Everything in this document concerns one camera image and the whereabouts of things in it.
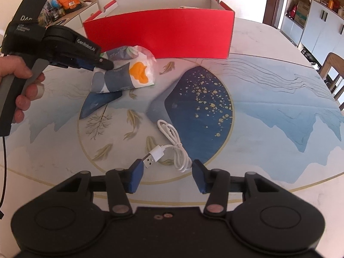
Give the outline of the person's left hand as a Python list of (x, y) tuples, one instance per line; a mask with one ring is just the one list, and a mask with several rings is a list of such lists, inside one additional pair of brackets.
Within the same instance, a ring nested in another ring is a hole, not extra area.
[[(15, 75), (19, 79), (29, 79), (32, 77), (32, 71), (27, 67), (21, 57), (9, 55), (1, 57), (1, 80), (7, 75)], [(40, 99), (44, 94), (43, 81), (44, 73), (40, 73), (37, 79), (25, 89), (25, 93), (19, 94), (16, 98), (16, 110), (13, 116), (14, 123), (21, 123), (25, 118), (24, 111), (27, 111), (31, 102)]]

